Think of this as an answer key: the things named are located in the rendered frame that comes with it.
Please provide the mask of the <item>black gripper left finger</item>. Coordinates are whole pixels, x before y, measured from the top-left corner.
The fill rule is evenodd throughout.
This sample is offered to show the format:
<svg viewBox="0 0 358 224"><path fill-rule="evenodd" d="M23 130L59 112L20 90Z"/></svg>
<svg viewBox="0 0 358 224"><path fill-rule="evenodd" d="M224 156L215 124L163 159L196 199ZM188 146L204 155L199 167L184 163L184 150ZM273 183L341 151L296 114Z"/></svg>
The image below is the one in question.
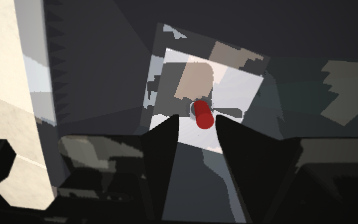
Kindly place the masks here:
<svg viewBox="0 0 358 224"><path fill-rule="evenodd" d="M143 135L68 134L58 149L75 170L133 173L138 177L147 220L162 220L179 137L179 114Z"/></svg>

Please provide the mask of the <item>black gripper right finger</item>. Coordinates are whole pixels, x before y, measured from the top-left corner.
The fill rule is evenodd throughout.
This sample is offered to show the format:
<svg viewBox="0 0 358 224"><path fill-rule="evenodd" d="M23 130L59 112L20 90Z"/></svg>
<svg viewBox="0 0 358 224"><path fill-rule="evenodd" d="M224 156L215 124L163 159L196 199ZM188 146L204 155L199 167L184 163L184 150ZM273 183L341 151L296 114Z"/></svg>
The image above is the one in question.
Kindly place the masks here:
<svg viewBox="0 0 358 224"><path fill-rule="evenodd" d="M358 163L358 137L278 140L216 115L219 144L246 223L270 223L300 166Z"/></svg>

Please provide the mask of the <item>red peg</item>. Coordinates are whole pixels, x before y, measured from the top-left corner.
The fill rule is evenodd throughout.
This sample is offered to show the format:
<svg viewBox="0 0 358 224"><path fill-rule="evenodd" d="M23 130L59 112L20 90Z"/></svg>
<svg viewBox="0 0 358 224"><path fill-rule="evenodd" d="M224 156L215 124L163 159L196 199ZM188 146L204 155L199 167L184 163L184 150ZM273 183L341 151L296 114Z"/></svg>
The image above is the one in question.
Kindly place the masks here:
<svg viewBox="0 0 358 224"><path fill-rule="evenodd" d="M214 124L214 118L208 104L199 100L194 102L196 124L201 129L209 129Z"/></svg>

